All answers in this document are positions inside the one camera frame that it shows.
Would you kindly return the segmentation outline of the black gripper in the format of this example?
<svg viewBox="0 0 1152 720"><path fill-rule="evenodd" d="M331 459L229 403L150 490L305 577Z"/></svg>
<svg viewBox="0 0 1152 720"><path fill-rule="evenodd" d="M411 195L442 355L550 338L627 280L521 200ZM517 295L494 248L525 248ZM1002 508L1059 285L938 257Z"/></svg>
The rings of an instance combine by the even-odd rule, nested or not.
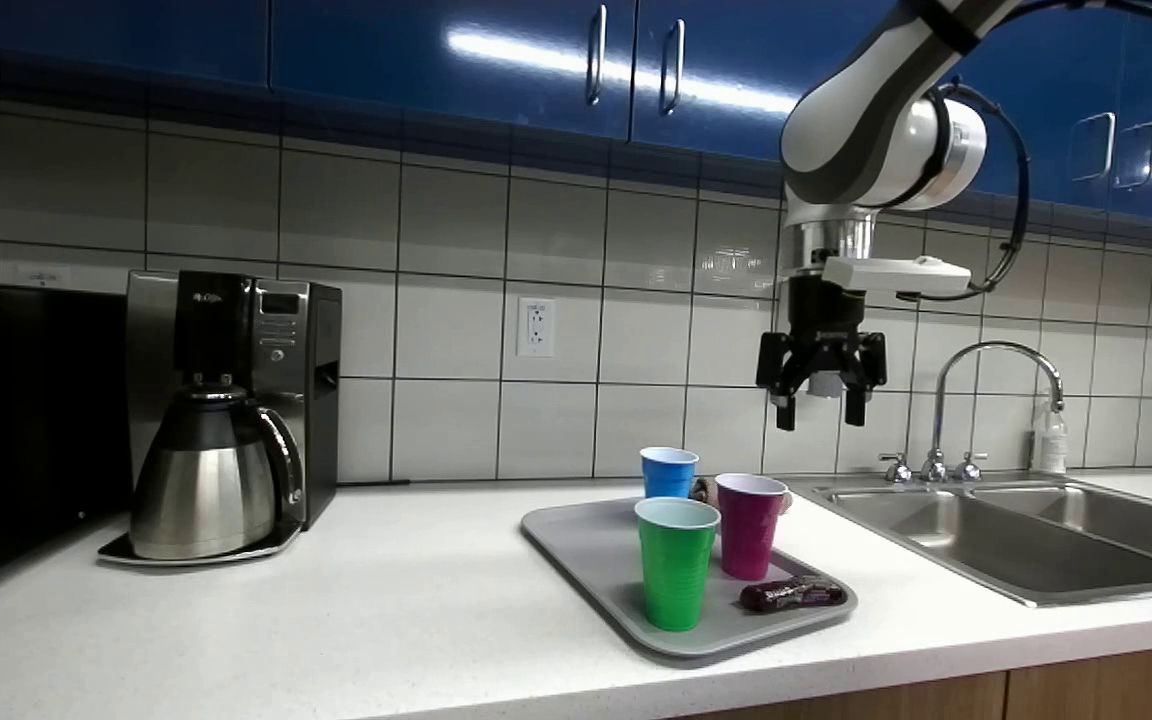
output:
<svg viewBox="0 0 1152 720"><path fill-rule="evenodd" d="M835 371L845 423L863 427L867 387L887 381L880 332L863 332L863 295L818 278L787 280L787 330L758 338L755 383L770 391L777 427L796 434L796 387L817 371Z"/></svg>

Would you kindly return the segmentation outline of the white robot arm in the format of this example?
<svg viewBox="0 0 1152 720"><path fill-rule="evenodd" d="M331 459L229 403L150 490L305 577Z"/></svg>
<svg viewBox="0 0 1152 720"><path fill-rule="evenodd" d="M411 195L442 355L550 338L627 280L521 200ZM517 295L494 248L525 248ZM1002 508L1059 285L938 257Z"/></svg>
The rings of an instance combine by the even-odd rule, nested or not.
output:
<svg viewBox="0 0 1152 720"><path fill-rule="evenodd" d="M845 383L845 420L863 423L887 381L884 338L863 332L863 295L954 303L987 295L1025 248L1026 154L1019 129L974 88L948 86L1008 19L1041 9L1121 9L1152 19L1152 0L895 0L863 48L806 88L780 129L784 229L800 241L787 278L787 330L765 332L755 387L777 427L796 427L796 391L826 371ZM1002 261L966 268L870 254L880 212L926 212L965 195L987 154L987 126L1011 137L1017 203Z"/></svg>

